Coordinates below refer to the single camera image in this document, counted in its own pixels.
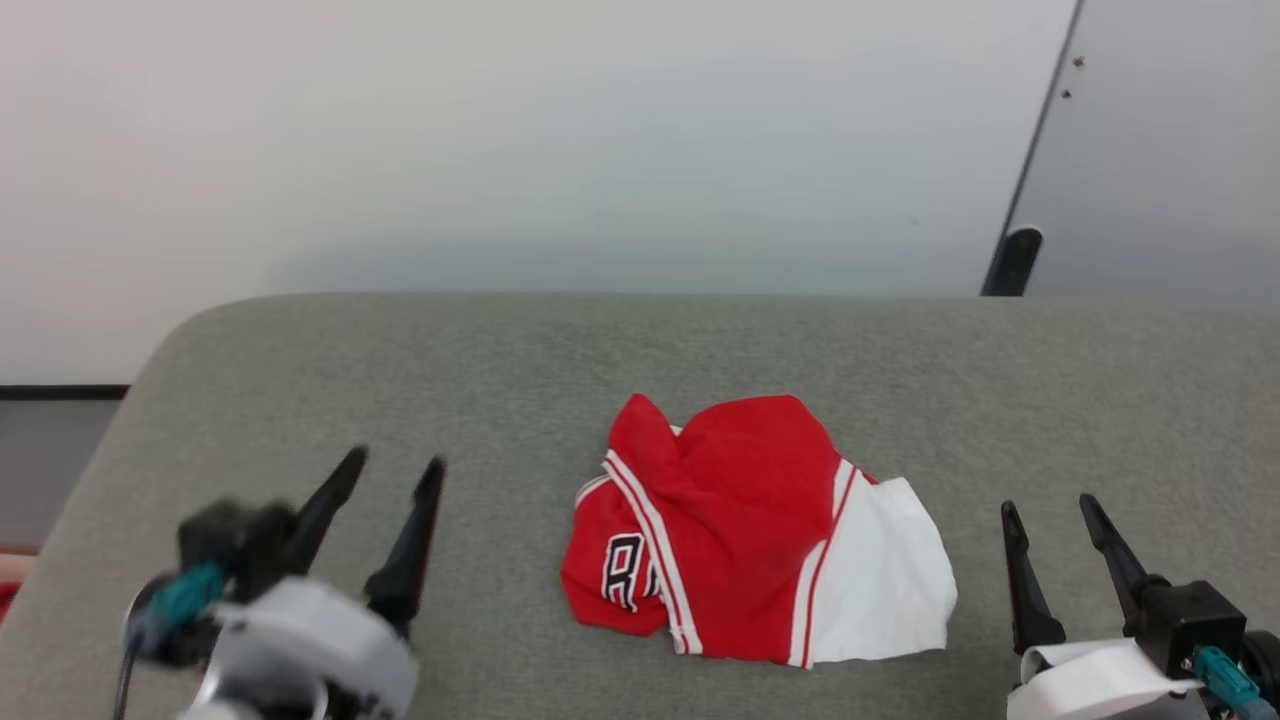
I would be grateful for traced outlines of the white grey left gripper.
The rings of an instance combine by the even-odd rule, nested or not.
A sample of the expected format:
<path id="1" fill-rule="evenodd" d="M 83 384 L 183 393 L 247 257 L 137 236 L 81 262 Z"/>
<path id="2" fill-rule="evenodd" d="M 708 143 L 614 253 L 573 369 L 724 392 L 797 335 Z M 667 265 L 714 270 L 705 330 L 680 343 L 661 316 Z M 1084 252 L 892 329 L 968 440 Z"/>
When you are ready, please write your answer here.
<path id="1" fill-rule="evenodd" d="M 369 459 L 355 446 L 296 514 L 288 571 L 305 577 Z M 447 460 L 431 457 L 367 607 L 325 582 L 288 577 L 248 603 L 215 605 L 219 633 L 183 720 L 404 720 L 419 685 L 407 639 L 421 606 Z"/>

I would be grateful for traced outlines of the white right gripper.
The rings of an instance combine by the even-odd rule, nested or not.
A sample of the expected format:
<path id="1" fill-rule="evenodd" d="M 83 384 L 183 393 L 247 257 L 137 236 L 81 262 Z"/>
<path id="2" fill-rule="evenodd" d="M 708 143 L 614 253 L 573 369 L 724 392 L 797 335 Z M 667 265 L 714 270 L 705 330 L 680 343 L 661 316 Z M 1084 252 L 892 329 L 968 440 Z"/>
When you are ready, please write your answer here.
<path id="1" fill-rule="evenodd" d="M 1092 493 L 1079 497 L 1092 546 L 1103 556 L 1124 616 L 1123 634 L 1146 629 L 1144 594 L 1172 584 L 1148 573 Z M 1030 542 L 1016 505 L 1000 518 L 1010 593 L 1012 650 L 1020 685 L 1007 697 L 1006 720 L 1203 720 L 1202 684 L 1174 680 L 1133 639 L 1065 643 L 1029 559 Z"/>

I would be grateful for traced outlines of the red and white sports garment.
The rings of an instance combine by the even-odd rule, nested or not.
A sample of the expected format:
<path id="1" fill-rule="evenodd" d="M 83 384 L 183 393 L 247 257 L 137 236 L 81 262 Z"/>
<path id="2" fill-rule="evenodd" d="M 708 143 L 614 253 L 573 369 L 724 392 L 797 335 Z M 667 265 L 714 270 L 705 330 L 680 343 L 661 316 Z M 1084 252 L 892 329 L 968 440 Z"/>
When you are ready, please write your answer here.
<path id="1" fill-rule="evenodd" d="M 914 488 L 850 462 L 792 395 L 682 425 L 631 396 L 576 495 L 559 578 L 586 626 L 805 669 L 945 650 L 957 605 Z"/>

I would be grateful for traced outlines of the black door stop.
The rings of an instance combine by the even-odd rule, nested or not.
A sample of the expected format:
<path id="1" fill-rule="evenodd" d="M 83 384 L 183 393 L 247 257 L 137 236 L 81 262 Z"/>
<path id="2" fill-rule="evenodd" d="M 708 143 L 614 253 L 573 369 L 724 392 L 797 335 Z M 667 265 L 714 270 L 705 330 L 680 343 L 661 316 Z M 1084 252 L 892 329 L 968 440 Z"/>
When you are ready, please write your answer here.
<path id="1" fill-rule="evenodd" d="M 1043 240 L 1043 233 L 1034 227 L 1021 227 L 1005 234 L 996 245 L 980 295 L 1021 297 L 1029 284 Z"/>

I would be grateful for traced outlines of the black baseboard strip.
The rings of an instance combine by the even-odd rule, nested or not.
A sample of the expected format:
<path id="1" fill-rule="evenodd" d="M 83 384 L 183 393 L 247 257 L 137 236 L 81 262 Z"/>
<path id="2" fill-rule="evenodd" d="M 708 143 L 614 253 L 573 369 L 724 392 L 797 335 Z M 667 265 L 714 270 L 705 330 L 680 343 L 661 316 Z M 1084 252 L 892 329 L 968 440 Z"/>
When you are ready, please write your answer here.
<path id="1" fill-rule="evenodd" d="M 88 386 L 0 386 L 3 402 L 119 402 L 129 392 L 128 384 Z"/>

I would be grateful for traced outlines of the red object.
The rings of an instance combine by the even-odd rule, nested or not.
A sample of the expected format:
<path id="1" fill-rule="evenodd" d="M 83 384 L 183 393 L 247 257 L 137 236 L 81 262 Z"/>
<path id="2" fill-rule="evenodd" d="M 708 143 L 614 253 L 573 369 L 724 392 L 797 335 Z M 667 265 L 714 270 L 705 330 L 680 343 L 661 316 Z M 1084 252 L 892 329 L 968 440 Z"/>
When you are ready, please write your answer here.
<path id="1" fill-rule="evenodd" d="M 40 548 L 36 547 L 0 544 L 0 625 L 35 570 L 38 555 Z"/>

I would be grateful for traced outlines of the grey door panel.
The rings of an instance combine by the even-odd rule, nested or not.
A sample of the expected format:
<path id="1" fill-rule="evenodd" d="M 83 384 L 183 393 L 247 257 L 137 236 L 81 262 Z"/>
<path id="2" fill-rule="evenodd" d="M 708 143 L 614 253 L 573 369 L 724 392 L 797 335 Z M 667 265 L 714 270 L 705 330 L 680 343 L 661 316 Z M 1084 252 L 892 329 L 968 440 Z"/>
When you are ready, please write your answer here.
<path id="1" fill-rule="evenodd" d="M 1027 297 L 1280 311 L 1280 0 L 1076 0 L 1021 227 Z"/>

